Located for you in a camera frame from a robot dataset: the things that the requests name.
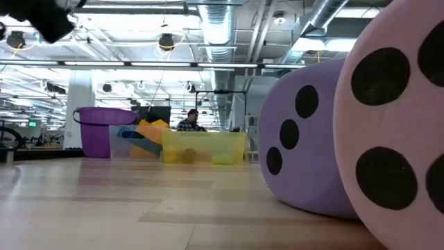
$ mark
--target purple bin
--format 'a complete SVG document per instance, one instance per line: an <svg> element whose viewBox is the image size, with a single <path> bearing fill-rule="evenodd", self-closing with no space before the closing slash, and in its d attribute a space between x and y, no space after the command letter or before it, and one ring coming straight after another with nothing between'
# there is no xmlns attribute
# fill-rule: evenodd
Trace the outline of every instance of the purple bin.
<svg viewBox="0 0 444 250"><path fill-rule="evenodd" d="M272 88L259 117L259 161L273 194L313 213L357 218L339 176L333 103L344 59L288 73Z"/></svg>
<svg viewBox="0 0 444 250"><path fill-rule="evenodd" d="M138 114L118 108L77 108L74 113L80 115L83 153L88 157L110 158L109 125L133 124Z"/></svg>

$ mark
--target black dot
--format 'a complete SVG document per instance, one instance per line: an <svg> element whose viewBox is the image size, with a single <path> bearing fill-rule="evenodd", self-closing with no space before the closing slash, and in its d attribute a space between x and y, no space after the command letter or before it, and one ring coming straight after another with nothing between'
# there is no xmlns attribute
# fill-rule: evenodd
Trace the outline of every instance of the black dot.
<svg viewBox="0 0 444 250"><path fill-rule="evenodd" d="M427 191L436 209L444 214L444 155L435 160L427 171Z"/></svg>
<svg viewBox="0 0 444 250"><path fill-rule="evenodd" d="M383 105L395 101L404 92L409 77L409 59L399 49L378 49L356 66L352 91L363 104Z"/></svg>
<svg viewBox="0 0 444 250"><path fill-rule="evenodd" d="M407 159L385 147L369 149L359 158L356 178L367 198L383 208L407 208L418 192L415 172Z"/></svg>
<svg viewBox="0 0 444 250"><path fill-rule="evenodd" d="M296 147L299 140L299 128L292 119L286 120L282 123L279 132L280 143L285 149L293 149Z"/></svg>
<svg viewBox="0 0 444 250"><path fill-rule="evenodd" d="M272 147L268 150L266 154L266 165L272 175L279 174L282 169L282 156L278 148Z"/></svg>
<svg viewBox="0 0 444 250"><path fill-rule="evenodd" d="M444 87L444 21L425 38L419 49L418 64L421 72L434 85Z"/></svg>
<svg viewBox="0 0 444 250"><path fill-rule="evenodd" d="M319 104L319 96L316 88L311 85L302 87L296 95L296 112L301 118L311 117Z"/></svg>

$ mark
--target plastic storage container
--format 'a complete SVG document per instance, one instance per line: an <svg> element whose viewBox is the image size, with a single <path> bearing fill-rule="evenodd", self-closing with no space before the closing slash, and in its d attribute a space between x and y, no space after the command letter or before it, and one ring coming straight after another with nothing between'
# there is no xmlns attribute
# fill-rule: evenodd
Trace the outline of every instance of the plastic storage container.
<svg viewBox="0 0 444 250"><path fill-rule="evenodd" d="M75 113L80 115L83 153L89 157L110 157L109 125L133 124L138 114L133 111L118 108L77 108Z"/></svg>
<svg viewBox="0 0 444 250"><path fill-rule="evenodd" d="M164 163L241 165L246 134L164 131L162 142Z"/></svg>
<svg viewBox="0 0 444 250"><path fill-rule="evenodd" d="M156 126L110 126L111 159L160 160L162 131Z"/></svg>

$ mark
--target plaid shirt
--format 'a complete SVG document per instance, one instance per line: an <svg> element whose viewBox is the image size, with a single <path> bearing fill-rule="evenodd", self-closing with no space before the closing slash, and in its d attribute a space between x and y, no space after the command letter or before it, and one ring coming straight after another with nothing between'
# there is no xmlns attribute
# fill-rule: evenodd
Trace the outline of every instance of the plaid shirt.
<svg viewBox="0 0 444 250"><path fill-rule="evenodd" d="M188 119L185 119L178 124L178 131L206 131L203 127L192 124L188 121Z"/></svg>

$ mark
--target purple bucket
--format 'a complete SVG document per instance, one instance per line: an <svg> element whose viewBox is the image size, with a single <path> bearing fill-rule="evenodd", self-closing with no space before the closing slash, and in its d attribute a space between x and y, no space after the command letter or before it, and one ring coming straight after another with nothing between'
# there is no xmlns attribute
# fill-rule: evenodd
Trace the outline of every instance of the purple bucket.
<svg viewBox="0 0 444 250"><path fill-rule="evenodd" d="M80 115L80 121L74 114ZM88 157L110 158L109 125L133 124L138 114L118 108L77 108L74 121L80 124L83 152Z"/></svg>

